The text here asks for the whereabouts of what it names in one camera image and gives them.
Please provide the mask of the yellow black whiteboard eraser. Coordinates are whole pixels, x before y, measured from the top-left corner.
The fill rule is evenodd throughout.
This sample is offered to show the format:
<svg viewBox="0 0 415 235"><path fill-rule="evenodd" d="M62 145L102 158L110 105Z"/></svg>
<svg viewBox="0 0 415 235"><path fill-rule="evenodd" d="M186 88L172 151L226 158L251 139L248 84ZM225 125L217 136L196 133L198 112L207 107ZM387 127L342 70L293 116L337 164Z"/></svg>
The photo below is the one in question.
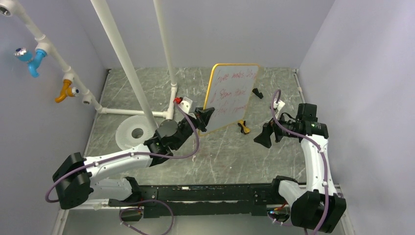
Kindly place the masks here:
<svg viewBox="0 0 415 235"><path fill-rule="evenodd" d="M245 120L239 120L237 125L240 127L240 132L244 135L249 134L251 132L250 128L246 126Z"/></svg>

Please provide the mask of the yellow framed whiteboard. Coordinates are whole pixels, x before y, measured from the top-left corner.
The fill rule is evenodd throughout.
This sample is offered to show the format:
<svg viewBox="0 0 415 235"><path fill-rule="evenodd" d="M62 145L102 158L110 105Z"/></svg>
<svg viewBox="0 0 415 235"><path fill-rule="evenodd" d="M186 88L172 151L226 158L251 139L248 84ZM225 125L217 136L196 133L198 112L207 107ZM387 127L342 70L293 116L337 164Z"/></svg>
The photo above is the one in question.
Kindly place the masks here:
<svg viewBox="0 0 415 235"><path fill-rule="evenodd" d="M204 109L214 108L206 136L244 118L260 65L219 63L212 67Z"/></svg>

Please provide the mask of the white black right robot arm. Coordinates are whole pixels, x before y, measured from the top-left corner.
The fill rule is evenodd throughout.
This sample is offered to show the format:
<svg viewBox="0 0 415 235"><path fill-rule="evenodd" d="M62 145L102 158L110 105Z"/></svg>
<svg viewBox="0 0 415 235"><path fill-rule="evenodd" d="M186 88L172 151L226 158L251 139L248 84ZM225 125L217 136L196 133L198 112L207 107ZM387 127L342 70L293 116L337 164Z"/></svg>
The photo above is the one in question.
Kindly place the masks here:
<svg viewBox="0 0 415 235"><path fill-rule="evenodd" d="M331 178L328 162L328 127L318 122L317 106L299 105L296 117L285 120L280 104L271 107L272 118L262 127L254 142L271 148L271 135L276 142L284 137L299 140L305 157L306 187L297 180L277 176L273 179L270 198L275 203L286 202L290 207L292 225L314 232L331 233L346 211L346 200L338 195Z"/></svg>

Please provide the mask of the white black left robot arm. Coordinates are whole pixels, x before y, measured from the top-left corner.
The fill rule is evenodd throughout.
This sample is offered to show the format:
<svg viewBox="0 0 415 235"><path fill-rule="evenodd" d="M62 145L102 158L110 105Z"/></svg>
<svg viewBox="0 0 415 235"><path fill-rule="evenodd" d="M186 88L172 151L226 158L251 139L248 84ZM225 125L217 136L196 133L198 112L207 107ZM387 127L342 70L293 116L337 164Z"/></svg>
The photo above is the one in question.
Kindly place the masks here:
<svg viewBox="0 0 415 235"><path fill-rule="evenodd" d="M197 107L194 112L183 112L180 122L165 120L154 135L143 144L113 154L83 157L79 152L70 154L52 176L52 188L57 199L50 199L51 189L45 195L48 203L59 203L64 210L73 209L88 200L115 199L129 206L141 199L139 185L134 177L114 180L110 177L135 168L160 165L174 156L186 140L194 135L196 147L187 157L194 155L200 146L198 131L205 132L215 109Z"/></svg>

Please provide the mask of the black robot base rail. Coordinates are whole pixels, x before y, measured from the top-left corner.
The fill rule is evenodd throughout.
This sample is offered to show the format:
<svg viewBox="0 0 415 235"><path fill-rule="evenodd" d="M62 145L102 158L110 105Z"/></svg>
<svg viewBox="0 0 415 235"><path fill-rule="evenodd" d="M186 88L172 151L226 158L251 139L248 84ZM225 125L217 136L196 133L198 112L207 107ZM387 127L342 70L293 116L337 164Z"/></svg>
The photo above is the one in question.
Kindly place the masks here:
<svg viewBox="0 0 415 235"><path fill-rule="evenodd" d="M143 207L144 218L170 215L159 201L166 203L175 216L266 216L269 210L285 202L270 183L139 186L139 191L141 195L135 205Z"/></svg>

